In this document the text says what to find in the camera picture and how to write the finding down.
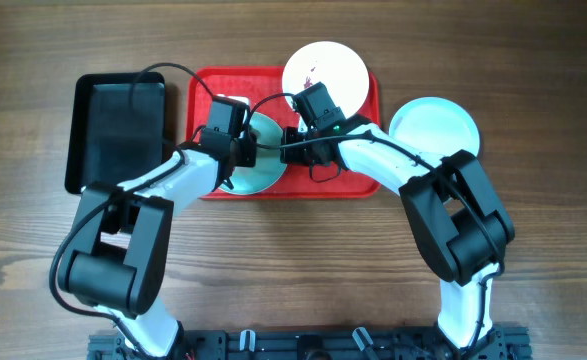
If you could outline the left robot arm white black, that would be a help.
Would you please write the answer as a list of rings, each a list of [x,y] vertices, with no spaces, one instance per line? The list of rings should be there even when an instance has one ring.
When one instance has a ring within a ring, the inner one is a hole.
[[[49,270],[60,306],[111,321],[138,359],[186,357],[183,326],[158,296],[172,221],[230,181],[249,112],[238,98],[215,96],[198,142],[178,145],[168,161],[136,179],[83,191]]]

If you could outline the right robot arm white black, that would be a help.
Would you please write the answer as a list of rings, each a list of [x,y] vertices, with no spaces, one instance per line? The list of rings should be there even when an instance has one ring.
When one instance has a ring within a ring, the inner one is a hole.
[[[479,353],[492,328],[491,285],[515,231],[477,157],[423,152],[364,116],[346,117],[322,83],[293,95],[292,106],[307,130],[285,130],[282,162],[334,164],[398,194],[418,251],[441,281],[441,334],[458,356]]]

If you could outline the white plate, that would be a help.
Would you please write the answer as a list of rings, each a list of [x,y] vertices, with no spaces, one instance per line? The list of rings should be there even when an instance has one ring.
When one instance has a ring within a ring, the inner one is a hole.
[[[297,94],[319,82],[326,86],[346,117],[360,110],[370,85],[360,56],[346,45],[332,41],[310,43],[297,50],[284,67],[282,91]]]

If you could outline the light green plate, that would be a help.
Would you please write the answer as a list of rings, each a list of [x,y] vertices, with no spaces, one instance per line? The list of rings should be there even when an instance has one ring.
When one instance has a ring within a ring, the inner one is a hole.
[[[283,135],[282,128],[271,118],[256,112],[250,122],[251,134],[262,145],[279,146]],[[237,167],[230,181],[233,188],[221,185],[220,189],[233,195],[252,195],[274,185],[284,174],[287,165],[280,161],[279,150],[258,148],[254,167]]]

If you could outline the light blue plate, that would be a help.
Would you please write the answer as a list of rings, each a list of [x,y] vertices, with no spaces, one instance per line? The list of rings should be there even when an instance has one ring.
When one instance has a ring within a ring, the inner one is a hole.
[[[450,156],[464,149],[477,156],[478,127],[460,105],[440,97],[422,97],[403,105],[392,117],[389,136],[416,149]]]

